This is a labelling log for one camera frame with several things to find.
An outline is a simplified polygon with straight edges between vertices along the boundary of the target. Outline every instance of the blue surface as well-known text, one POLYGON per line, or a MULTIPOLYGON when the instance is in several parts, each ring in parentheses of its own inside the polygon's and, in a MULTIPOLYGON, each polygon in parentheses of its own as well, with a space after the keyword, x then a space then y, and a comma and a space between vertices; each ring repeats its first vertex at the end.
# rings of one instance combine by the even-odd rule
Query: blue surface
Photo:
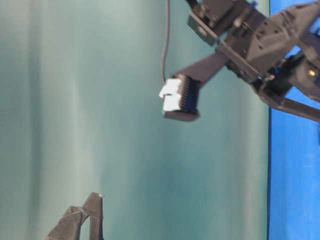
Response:
MULTIPOLYGON (((274 14, 301 0, 271 0, 274 14)), ((293 88, 287 97, 320 108, 318 102, 293 88)), ((271 110, 270 240, 320 239, 319 124, 271 110)))

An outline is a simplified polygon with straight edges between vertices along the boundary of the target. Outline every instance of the black plastic part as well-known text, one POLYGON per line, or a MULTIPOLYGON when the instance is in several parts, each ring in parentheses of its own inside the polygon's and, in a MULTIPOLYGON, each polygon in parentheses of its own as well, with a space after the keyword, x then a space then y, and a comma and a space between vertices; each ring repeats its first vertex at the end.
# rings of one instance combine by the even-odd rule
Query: black plastic part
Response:
POLYGON ((181 80, 178 89, 178 94, 181 95, 178 103, 181 110, 165 111, 163 115, 168 119, 190 122, 199 117, 197 103, 201 82, 181 74, 178 78, 181 80))

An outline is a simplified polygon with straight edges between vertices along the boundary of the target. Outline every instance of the green wall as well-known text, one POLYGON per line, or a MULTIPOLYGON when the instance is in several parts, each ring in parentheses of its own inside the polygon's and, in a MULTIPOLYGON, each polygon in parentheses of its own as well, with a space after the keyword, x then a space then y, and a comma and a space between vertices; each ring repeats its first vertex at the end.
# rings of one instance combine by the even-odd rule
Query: green wall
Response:
MULTIPOLYGON (((185 1, 171 7, 168 73, 213 51, 185 1)), ((268 108, 224 69, 200 119, 162 118, 164 13, 161 0, 0 0, 0 239, 43 239, 93 191, 106 240, 267 238, 268 108)))

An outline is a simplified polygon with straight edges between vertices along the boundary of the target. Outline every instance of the robotic arm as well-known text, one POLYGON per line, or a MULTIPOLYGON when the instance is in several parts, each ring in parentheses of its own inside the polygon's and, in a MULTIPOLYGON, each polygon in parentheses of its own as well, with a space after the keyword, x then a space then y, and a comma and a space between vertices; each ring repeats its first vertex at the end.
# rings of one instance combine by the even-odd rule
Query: robotic arm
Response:
POLYGON ((215 53, 166 81, 160 92, 166 118, 198 118, 199 90, 226 66, 271 108, 320 122, 320 110, 286 98, 295 86, 320 102, 320 37, 310 32, 320 17, 320 0, 293 5, 269 18, 246 0, 187 2, 188 25, 207 44, 217 46, 215 53), (285 58, 294 46, 301 51, 285 58))

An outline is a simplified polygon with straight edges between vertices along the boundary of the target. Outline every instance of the wire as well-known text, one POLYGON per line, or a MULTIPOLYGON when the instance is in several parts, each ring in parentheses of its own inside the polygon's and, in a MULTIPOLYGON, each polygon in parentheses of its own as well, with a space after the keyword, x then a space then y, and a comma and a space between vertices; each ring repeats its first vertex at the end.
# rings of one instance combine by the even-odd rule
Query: wire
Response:
POLYGON ((165 0, 165 39, 162 49, 161 75, 162 81, 166 84, 166 58, 169 48, 170 37, 170 0, 165 0))

